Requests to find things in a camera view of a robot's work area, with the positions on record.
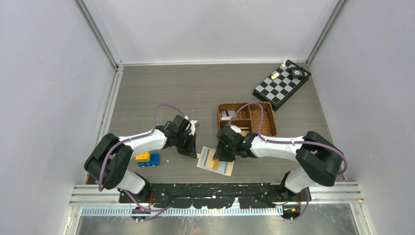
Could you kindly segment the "beige leather card holder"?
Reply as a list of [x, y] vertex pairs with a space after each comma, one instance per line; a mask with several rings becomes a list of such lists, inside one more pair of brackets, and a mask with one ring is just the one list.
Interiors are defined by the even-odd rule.
[[198, 154], [198, 168], [230, 177], [233, 172], [234, 162], [225, 162], [215, 159], [216, 150], [206, 146], [202, 147]]

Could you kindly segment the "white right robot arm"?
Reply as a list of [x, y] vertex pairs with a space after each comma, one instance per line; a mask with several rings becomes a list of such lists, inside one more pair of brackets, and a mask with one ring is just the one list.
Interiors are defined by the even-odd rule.
[[303, 137], [265, 137], [258, 133], [243, 136], [239, 128], [227, 124], [217, 134], [220, 142], [216, 158], [232, 162], [236, 156], [242, 158], [272, 157], [297, 162], [300, 167], [287, 172], [280, 185], [282, 199], [292, 201], [311, 185], [331, 187], [342, 174], [346, 165], [343, 153], [320, 134], [309, 131]]

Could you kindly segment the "gold black-striped card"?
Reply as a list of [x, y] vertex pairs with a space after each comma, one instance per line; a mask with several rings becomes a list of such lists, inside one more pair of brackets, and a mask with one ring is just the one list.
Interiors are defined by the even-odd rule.
[[216, 150], [215, 149], [206, 149], [202, 156], [201, 156], [201, 164], [200, 166], [207, 167], [207, 168], [213, 168], [215, 165], [215, 155]]

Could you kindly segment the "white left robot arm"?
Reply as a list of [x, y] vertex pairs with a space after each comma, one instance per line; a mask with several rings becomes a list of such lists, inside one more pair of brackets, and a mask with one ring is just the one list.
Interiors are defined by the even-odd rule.
[[195, 149], [197, 120], [175, 116], [165, 125], [130, 137], [106, 134], [84, 163], [84, 169], [105, 189], [121, 189], [131, 193], [139, 203], [150, 196], [149, 182], [129, 171], [131, 159], [145, 152], [176, 147], [179, 154], [197, 157]]

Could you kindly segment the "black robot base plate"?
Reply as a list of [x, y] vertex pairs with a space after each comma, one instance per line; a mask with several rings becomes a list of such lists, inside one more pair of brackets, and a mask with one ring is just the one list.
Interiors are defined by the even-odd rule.
[[283, 192], [278, 183], [152, 183], [138, 194], [121, 191], [120, 203], [151, 203], [156, 209], [223, 209], [238, 202], [242, 209], [273, 208], [284, 203], [298, 204], [311, 197]]

